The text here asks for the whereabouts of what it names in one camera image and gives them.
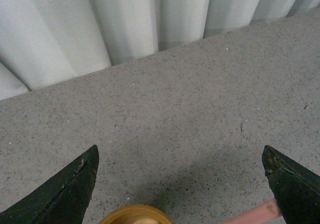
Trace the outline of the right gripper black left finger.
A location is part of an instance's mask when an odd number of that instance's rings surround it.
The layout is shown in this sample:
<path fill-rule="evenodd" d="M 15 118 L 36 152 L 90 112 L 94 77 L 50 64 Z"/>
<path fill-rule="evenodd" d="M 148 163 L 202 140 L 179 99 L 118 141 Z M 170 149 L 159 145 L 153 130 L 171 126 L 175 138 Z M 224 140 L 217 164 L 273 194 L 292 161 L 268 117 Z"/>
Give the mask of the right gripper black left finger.
<path fill-rule="evenodd" d="M 2 224 L 81 224 L 92 198 L 99 151 L 91 146 L 32 193 L 1 212 Z"/>

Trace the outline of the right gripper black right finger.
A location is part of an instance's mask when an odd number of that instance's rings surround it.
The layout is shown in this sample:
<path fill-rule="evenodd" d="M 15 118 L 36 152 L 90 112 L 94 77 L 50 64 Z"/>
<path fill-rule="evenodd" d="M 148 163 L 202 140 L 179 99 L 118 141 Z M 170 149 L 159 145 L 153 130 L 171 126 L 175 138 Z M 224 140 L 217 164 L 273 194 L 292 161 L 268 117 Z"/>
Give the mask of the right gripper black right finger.
<path fill-rule="evenodd" d="M 270 145 L 262 164 L 276 204 L 287 224 L 320 222 L 320 176 Z"/>

